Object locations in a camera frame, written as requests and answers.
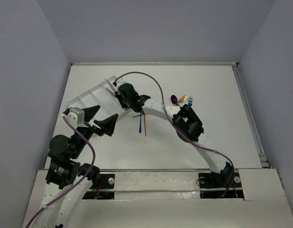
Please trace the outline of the orange chopstick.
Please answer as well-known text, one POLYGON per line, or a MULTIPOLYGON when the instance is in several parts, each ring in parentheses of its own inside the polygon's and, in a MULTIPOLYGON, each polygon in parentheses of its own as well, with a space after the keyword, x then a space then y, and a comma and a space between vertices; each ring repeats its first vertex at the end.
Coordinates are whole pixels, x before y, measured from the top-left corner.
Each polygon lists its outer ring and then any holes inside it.
POLYGON ((143 115, 143 118, 144 118, 144 133, 145 133, 145 136, 147 136, 147 130, 146 130, 146 115, 145 115, 145 114, 143 115))

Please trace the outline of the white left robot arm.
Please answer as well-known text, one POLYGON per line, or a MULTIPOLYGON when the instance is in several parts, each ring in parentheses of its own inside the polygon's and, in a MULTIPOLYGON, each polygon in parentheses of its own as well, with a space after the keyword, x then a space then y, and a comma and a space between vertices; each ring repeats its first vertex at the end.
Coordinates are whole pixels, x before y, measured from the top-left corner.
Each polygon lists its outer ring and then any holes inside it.
POLYGON ((103 198, 99 190, 114 187, 115 176, 101 174, 94 165, 96 152, 89 140, 94 134, 111 136, 118 114, 90 124, 99 109, 96 105, 84 109, 72 107, 63 112, 62 119, 74 134, 56 135, 49 143, 45 191, 40 209, 26 225, 28 228, 66 228, 89 189, 94 188, 96 196, 103 198))

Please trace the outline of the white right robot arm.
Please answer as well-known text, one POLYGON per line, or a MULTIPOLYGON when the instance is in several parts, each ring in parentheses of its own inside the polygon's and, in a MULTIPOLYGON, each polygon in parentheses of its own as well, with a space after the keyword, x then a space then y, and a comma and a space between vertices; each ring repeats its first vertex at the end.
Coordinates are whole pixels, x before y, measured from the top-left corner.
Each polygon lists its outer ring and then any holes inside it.
POLYGON ((130 83, 118 87, 116 82, 110 85, 112 95, 118 99, 124 109, 136 113, 152 115, 167 120, 176 130, 178 137, 191 144, 203 157, 211 171, 210 180, 220 188, 230 188, 234 180, 234 166, 223 154, 211 148, 204 135, 203 124, 191 106, 165 105, 148 95, 139 95, 130 83))

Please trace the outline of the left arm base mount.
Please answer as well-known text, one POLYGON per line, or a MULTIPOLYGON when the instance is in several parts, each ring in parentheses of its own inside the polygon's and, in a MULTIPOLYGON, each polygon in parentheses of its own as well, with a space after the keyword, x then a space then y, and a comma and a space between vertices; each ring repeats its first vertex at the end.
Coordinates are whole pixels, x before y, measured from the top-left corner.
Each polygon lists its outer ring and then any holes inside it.
POLYGON ((83 196, 84 200, 113 200, 115 198, 115 173, 101 172, 99 181, 83 196))

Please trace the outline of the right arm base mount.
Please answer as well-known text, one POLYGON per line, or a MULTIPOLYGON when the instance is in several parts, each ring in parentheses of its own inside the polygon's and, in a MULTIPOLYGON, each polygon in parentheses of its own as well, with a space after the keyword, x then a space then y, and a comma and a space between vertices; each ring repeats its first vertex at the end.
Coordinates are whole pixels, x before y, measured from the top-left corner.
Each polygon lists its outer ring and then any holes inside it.
POLYGON ((210 172, 198 174, 196 184, 199 186, 201 199, 244 199, 239 172, 235 172, 232 186, 218 183, 212 180, 212 176, 210 172))

